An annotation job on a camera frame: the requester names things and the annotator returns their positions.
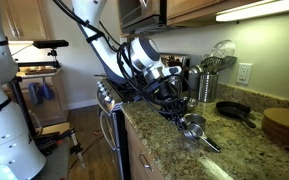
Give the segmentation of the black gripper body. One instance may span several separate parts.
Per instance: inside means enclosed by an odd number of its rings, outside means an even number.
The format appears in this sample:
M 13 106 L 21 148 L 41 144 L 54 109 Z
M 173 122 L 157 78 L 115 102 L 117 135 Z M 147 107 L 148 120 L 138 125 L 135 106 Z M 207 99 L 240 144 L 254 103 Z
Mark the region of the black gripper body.
M 147 86 L 147 105 L 164 117 L 182 117 L 187 100 L 181 96 L 180 78 L 160 79 Z

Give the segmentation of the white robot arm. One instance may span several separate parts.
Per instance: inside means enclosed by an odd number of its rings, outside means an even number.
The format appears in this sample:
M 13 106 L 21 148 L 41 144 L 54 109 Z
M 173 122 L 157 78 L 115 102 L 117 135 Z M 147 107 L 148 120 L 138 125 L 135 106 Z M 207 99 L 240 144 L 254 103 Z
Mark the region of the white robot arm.
M 143 100 L 153 110 L 171 117 L 180 116 L 187 101 L 171 82 L 182 79 L 182 68 L 166 67 L 156 44 L 149 38 L 136 37 L 117 47 L 100 30 L 100 16 L 107 0 L 72 0 L 69 14 L 78 24 L 108 79 L 131 89 L 132 100 Z

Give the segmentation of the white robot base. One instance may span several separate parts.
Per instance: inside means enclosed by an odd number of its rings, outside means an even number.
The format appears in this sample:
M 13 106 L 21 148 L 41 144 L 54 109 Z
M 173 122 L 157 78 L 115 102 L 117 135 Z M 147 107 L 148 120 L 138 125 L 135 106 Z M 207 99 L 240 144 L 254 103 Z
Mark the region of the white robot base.
M 31 180 L 46 163 L 32 139 L 20 106 L 2 88 L 17 71 L 0 14 L 0 180 Z

